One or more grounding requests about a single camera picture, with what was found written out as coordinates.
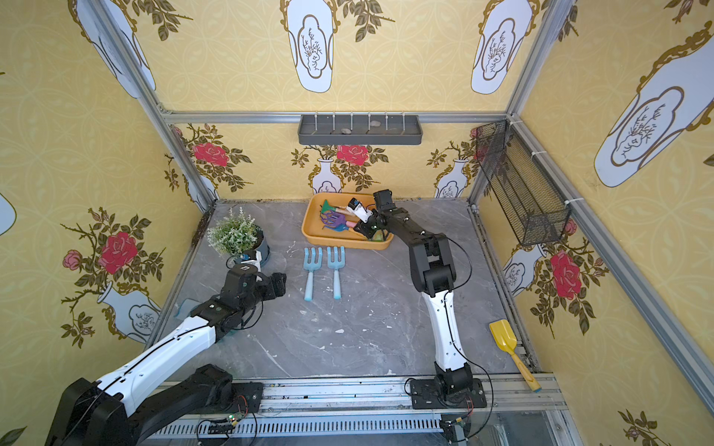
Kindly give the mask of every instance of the blue garden fork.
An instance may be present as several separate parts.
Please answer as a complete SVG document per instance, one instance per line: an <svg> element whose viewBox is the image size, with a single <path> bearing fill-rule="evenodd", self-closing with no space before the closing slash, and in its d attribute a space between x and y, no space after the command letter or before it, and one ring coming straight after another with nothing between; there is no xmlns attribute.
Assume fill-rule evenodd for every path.
<svg viewBox="0 0 714 446"><path fill-rule="evenodd" d="M345 247L340 246L340 258L342 260L338 261L337 260L337 247L335 246L335 251L334 255L332 254L332 250L330 247L327 247L327 266L329 268L332 268L335 270L335 278L332 284L332 289L333 289L333 297L335 299L339 299L342 297L342 290L340 289L340 268L344 268L345 266Z"/></svg>
<svg viewBox="0 0 714 446"><path fill-rule="evenodd" d="M305 261L303 262L303 268L309 271L308 282L307 285L305 285L305 300L308 302L312 300L313 271L317 271L322 266L322 248L318 248L320 254L317 258L317 262L315 261L315 248L310 249L312 250L312 261L309 261L308 249L305 248Z"/></svg>

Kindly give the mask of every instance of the gray wall shelf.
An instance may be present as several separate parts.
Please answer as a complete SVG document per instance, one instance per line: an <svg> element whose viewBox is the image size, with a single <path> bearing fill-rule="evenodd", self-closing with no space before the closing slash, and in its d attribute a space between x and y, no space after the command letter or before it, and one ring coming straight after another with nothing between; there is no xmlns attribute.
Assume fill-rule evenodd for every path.
<svg viewBox="0 0 714 446"><path fill-rule="evenodd" d="M298 127L298 139L305 146L417 146L422 135L419 116L415 114L311 114L302 115Z"/></svg>

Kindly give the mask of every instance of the gardening tool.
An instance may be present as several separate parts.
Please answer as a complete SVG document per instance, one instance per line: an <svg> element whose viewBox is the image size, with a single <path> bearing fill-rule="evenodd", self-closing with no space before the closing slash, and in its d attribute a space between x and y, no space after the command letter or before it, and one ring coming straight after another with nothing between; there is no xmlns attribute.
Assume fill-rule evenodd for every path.
<svg viewBox="0 0 714 446"><path fill-rule="evenodd" d="M325 200L325 201L322 203L322 209L320 210L320 214L324 214L324 213L327 213L327 212L329 212L329 211L341 213L341 214L344 214L344 215L346 215L346 216L351 216L351 215L353 215L351 212L347 211L346 209L336 208L335 206L330 206L330 203L328 203L327 200Z"/></svg>
<svg viewBox="0 0 714 446"><path fill-rule="evenodd" d="M328 228L340 231L344 230L340 228L341 226L354 228L357 225L357 223L353 221L348 221L347 217L345 217L343 214L337 213L335 211L327 211L325 213L321 213L320 220L322 220L322 223Z"/></svg>
<svg viewBox="0 0 714 446"><path fill-rule="evenodd" d="M493 335L493 339L496 340L498 348L511 355L513 362L515 362L516 367L518 367L518 371L521 372L523 379L526 380L531 390L533 392L540 392L540 384L538 384L538 381L531 375L531 372L528 371L523 361L516 355L515 348L518 340L516 340L516 335L513 334L511 324L509 324L506 319L501 319L490 323L488 326L491 327L491 334Z"/></svg>
<svg viewBox="0 0 714 446"><path fill-rule="evenodd" d="M342 290L340 289L340 268L344 268L345 266L345 247L340 246L340 258L342 260L337 260L337 247L335 246L334 248L334 255L331 255L333 251L329 246L327 247L327 266L335 270L335 278L332 282L332 296L335 299L339 299L342 297Z"/></svg>
<svg viewBox="0 0 714 446"><path fill-rule="evenodd" d="M317 271L322 266L322 248L318 248L318 252L320 254L317 257L317 261L315 261L315 248L310 249L312 251L312 261L308 261L308 249L305 248L305 261L303 262L303 268L309 271L308 282L305 285L305 300L307 300L308 302L312 300L313 271Z"/></svg>

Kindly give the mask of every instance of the yellow wallpaper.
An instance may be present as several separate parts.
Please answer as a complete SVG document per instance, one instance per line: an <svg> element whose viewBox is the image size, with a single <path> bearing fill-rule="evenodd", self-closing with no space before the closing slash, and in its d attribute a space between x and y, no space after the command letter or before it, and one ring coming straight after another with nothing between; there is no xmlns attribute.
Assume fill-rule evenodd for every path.
<svg viewBox="0 0 714 446"><path fill-rule="evenodd" d="M314 13L317 16L318 12L324 13L330 21L330 9L322 0L293 2L293 6L288 6L288 15L291 8L305 4L307 11L317 11ZM152 18L140 11L136 19L137 36L156 81L157 94L167 109L492 111L506 108L539 29L525 36L530 24L529 11L540 11L538 0L530 3L338 0L336 3L340 5L336 17L341 24L333 37L333 60L327 71L319 72L325 77L331 72L331 84L326 80L326 85L317 87L328 86L324 93L307 90L298 79L288 32L281 24L281 0L171 0L175 11L157 11L156 20L169 22L176 32L166 31L168 38L160 40L157 31L161 33L161 25L152 24ZM480 94L471 85L481 37L479 24L483 22L487 4L492 8L499 3L503 4L493 12L494 20L506 14L502 8L517 10L514 14L520 14L520 18L514 36L524 39L512 61L498 56L500 63L492 71L504 74L506 61L510 66L500 88L491 94ZM136 18L131 7L127 8L129 15ZM346 18L344 8L348 9ZM352 14L350 8L368 12ZM165 19L167 13L190 19L175 15ZM536 16L537 24L540 15ZM380 26L373 28L372 34L369 27L373 27L373 17L377 17ZM355 26L361 20L368 23ZM366 32L362 33L362 40L356 41L361 27ZM495 28L489 26L484 32L497 28L498 24ZM329 24L321 29L327 34L331 32ZM507 41L506 52L516 44ZM325 64L324 58L318 61ZM316 82L308 74L304 76L306 83ZM496 74L486 77L494 76L495 81L500 79Z"/></svg>
<svg viewBox="0 0 714 446"><path fill-rule="evenodd" d="M479 210L501 265L506 267L518 241L495 198L482 198ZM569 223L566 233L570 235L565 243L578 251L586 240L577 225ZM555 373L585 446L625 445L630 440L646 446L645 435L660 446L710 445L714 435L711 415L615 278L610 273L596 274L596 269L589 266L600 263L599 255L589 247L585 251L589 251L583 255L589 270L578 267L577 259L564 264L558 256L553 259L553 255L545 253L545 258L540 258L540 272L547 274L545 280L538 274L531 290L523 290L515 297L538 359L544 370ZM508 282L509 269L505 269ZM526 264L526 274L528 269L532 274L532 263ZM583 275L568 275L571 270L586 275L589 271L600 285L593 283L592 275L585 285ZM537 313L542 301L536 294L548 283L558 296L549 297L550 303L545 304L546 313L548 309L553 311L550 327L539 321ZM582 299L573 295L583 289L587 293ZM588 315L584 334L582 317L574 317L562 305L555 307L555 299L564 300L569 310L575 301L589 303L586 312L594 317ZM628 411L635 424L618 414L622 412L627 417ZM642 421L642 412L649 423L645 427L636 424L636 420Z"/></svg>
<svg viewBox="0 0 714 446"><path fill-rule="evenodd" d="M220 198L310 198L314 192L312 179L320 166L318 159L325 157L333 160L328 168L336 172L335 186L343 185L345 192L372 193L390 188L395 197L417 198L434 197L435 183L446 174L452 173L452 178L458 173L455 165L463 175L451 186L457 185L461 196L468 194L477 166L471 138L475 125L424 124L419 146L333 146L332 153L330 148L302 146L296 124L198 123L177 129L188 154ZM456 148L451 148L451 141ZM450 196L447 183L448 178L441 181L441 196Z"/></svg>
<svg viewBox="0 0 714 446"><path fill-rule="evenodd" d="M714 168L711 161L705 163L714 153L714 125L696 125L708 122L700 122L698 115L714 100L711 23L702 32L706 22L714 20L714 6L684 1L665 9L668 3L579 2L580 35L556 43L523 120L714 359ZM682 47L668 51L676 46ZM674 60L654 76L640 79L650 75L665 53ZM677 58L683 54L689 56ZM656 105L664 104L663 116L678 117L672 128L693 120L691 126L674 132L668 146L654 146L669 124L656 122L656 117L647 123L647 119L630 121L624 131L632 136L620 139L619 147L631 147L635 154L648 147L664 149L643 158L650 162L640 171L628 171L627 179L612 172L616 168L601 164L598 151L609 146L603 142L637 92L644 101L670 86L682 88L686 100L674 114L664 99ZM608 187L618 182L619 186Z"/></svg>
<svg viewBox="0 0 714 446"><path fill-rule="evenodd" d="M121 307L114 298L133 302L149 293L163 304L199 213L166 187L161 140L80 35L66 2L3 1L0 40L0 436L28 425L16 445L40 445L67 385L96 379L141 352L141 343L110 333L109 310ZM120 227L103 234L113 249L93 252L90 240L112 215L111 226ZM80 240L62 224L94 235ZM131 235L117 235L123 232ZM131 257L139 243L145 245ZM149 256L163 249L152 268ZM116 272L133 258L146 277L139 277L141 289L121 273L97 303L106 282L94 273ZM83 290L89 292L79 301L61 302ZM151 311L144 310L133 316L146 327Z"/></svg>

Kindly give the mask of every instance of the robotic arm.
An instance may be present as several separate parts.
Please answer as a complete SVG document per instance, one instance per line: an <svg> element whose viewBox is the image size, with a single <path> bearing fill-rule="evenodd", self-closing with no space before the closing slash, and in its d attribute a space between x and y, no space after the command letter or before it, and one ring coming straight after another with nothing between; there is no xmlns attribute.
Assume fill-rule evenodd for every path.
<svg viewBox="0 0 714 446"><path fill-rule="evenodd" d="M234 328L256 305L285 294L286 275L260 272L260 253L234 266L221 293L194 308L172 333L119 369L95 382L80 378L62 394L46 446L133 446L192 412L242 412L231 374L204 365L183 382L149 396L193 356ZM262 393L253 384L251 394Z"/></svg>
<svg viewBox="0 0 714 446"><path fill-rule="evenodd" d="M409 248L411 280L426 301L436 342L436 390L442 401L459 401L465 392L473 390L473 376L460 353L463 350L453 312L456 269L448 239L412 221L406 209L394 204L390 190L375 192L374 200L375 211L371 214L355 212L362 221L354 229L367 238L386 229ZM348 207L355 211L361 204L354 200Z"/></svg>

